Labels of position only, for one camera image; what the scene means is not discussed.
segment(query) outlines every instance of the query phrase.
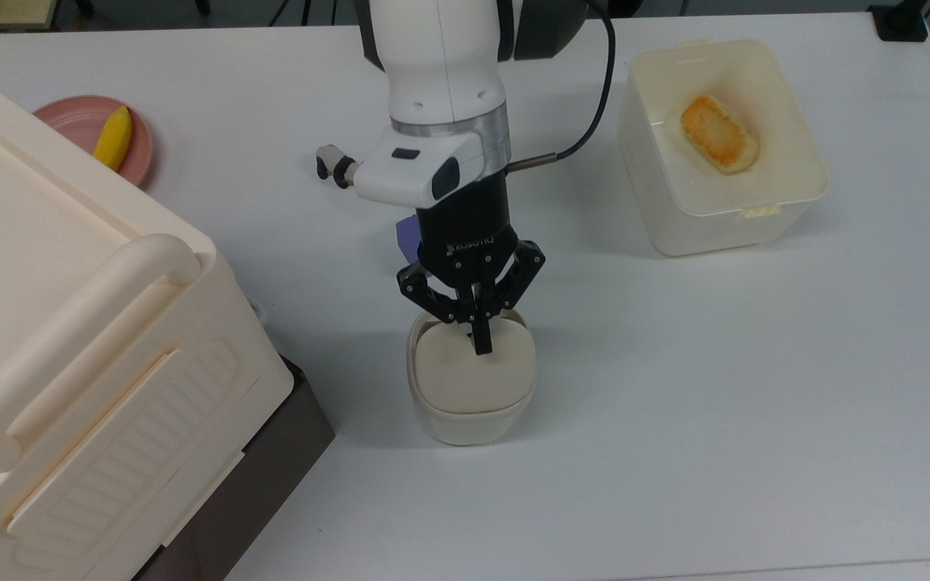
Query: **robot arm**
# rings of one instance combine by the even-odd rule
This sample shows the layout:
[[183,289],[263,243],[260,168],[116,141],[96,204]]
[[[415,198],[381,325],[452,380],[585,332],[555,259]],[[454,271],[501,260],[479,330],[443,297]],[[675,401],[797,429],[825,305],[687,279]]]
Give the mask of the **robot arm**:
[[[468,324],[476,354],[492,352],[490,320],[514,308],[545,261],[509,220],[512,153],[497,62],[556,54],[582,26],[587,1],[355,0],[366,58],[390,82],[391,126],[361,165],[338,148],[318,150],[318,175],[417,209],[418,262],[398,273],[401,293],[437,319]],[[427,273],[457,297],[432,290]]]

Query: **toast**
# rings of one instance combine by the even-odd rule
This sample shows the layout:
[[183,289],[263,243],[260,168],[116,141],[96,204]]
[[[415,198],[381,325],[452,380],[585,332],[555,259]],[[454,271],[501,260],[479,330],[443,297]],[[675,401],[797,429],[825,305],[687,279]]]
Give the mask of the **toast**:
[[702,95],[680,115],[687,139],[723,173],[748,168],[760,154],[760,142],[724,109],[716,97]]

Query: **storage box handle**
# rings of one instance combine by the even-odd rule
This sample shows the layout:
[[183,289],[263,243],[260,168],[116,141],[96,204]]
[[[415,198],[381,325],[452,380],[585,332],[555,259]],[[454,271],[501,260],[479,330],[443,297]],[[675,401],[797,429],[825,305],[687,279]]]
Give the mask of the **storage box handle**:
[[0,472],[16,466],[23,453],[6,433],[16,416],[150,283],[166,276],[175,286],[189,286],[199,272],[195,253],[176,236],[132,240],[0,365]]

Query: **pink plate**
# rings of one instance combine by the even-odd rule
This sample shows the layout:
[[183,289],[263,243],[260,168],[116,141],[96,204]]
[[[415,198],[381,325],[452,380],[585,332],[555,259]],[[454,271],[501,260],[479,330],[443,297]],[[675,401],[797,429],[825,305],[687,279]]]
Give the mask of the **pink plate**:
[[107,118],[117,111],[117,107],[128,107],[132,112],[132,142],[128,145],[128,153],[117,173],[134,185],[141,186],[153,157],[153,139],[143,118],[127,104],[110,97],[82,95],[51,102],[34,111],[34,115],[92,154],[99,141],[99,133],[103,132],[103,125],[107,124]]

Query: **plastic container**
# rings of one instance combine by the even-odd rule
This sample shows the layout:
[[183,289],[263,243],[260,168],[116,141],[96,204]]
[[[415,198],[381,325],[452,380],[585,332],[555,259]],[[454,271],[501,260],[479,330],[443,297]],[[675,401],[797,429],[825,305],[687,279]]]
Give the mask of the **plastic container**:
[[[723,175],[680,115],[711,94],[760,140]],[[827,191],[827,169],[773,52],[757,40],[645,52],[630,66],[618,139],[652,243],[671,257],[774,240]]]
[[503,310],[491,338],[494,353],[477,357],[457,324],[429,313],[414,321],[407,345],[411,396],[425,431],[444,444],[503,437],[533,397],[536,350],[526,321]]
[[0,94],[0,581],[127,581],[291,393],[204,234]]

